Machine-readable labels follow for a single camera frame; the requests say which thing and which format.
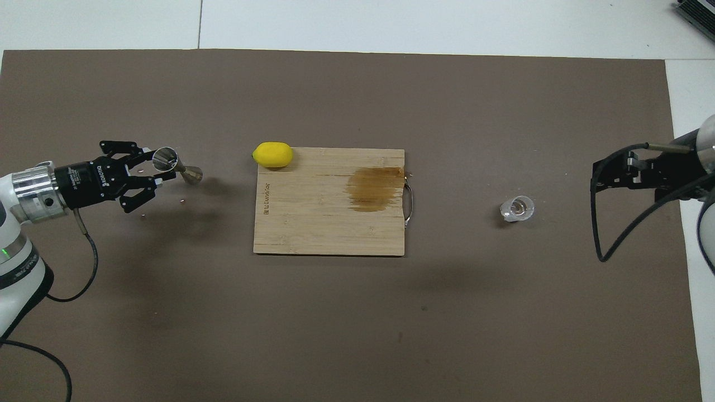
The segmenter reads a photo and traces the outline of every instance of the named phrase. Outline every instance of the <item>brown liquid stain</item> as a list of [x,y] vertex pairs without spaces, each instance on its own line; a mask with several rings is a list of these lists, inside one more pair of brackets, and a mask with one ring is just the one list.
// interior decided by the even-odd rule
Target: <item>brown liquid stain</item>
[[347,181],[352,209],[358,212],[377,212],[387,209],[398,198],[405,184],[401,167],[363,167]]

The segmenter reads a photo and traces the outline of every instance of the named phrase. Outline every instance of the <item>bamboo cutting board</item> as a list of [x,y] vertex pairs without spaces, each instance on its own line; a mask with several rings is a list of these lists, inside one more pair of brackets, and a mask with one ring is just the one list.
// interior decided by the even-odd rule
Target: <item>bamboo cutting board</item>
[[405,150],[293,148],[258,167],[253,252],[404,255]]

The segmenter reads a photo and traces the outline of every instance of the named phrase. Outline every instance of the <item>cutting board handle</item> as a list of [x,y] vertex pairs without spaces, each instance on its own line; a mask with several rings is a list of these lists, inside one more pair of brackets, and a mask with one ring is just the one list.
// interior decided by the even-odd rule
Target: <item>cutting board handle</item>
[[412,194],[412,187],[410,187],[410,183],[407,181],[407,176],[405,176],[405,190],[410,193],[410,212],[408,212],[405,217],[405,227],[407,227],[407,224],[410,222],[410,218],[412,217],[412,211],[415,209],[415,197]]

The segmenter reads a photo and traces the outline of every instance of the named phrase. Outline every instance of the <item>brown surface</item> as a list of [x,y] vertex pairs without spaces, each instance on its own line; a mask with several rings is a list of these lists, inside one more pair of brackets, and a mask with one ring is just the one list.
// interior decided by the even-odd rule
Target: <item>brown surface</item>
[[257,169],[254,253],[405,254],[405,150],[293,147]]
[[[206,174],[131,215],[87,208],[94,286],[12,338],[62,358],[76,402],[699,400],[678,205],[607,264],[588,217],[594,160],[671,138],[665,77],[639,60],[5,52],[0,172],[133,139]],[[253,255],[250,153],[268,140],[405,149],[407,255]],[[518,194],[536,213],[505,224]],[[599,197],[606,242],[651,201]],[[91,257],[73,220],[27,232],[52,292],[79,289]],[[59,400],[50,363],[1,358],[0,399]]]

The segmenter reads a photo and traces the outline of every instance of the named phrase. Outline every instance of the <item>lemon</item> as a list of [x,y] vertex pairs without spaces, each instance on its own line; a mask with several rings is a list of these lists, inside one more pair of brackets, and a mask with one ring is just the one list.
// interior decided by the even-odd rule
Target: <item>lemon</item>
[[253,159],[263,167],[284,167],[293,160],[293,150],[285,142],[263,142],[253,151]]

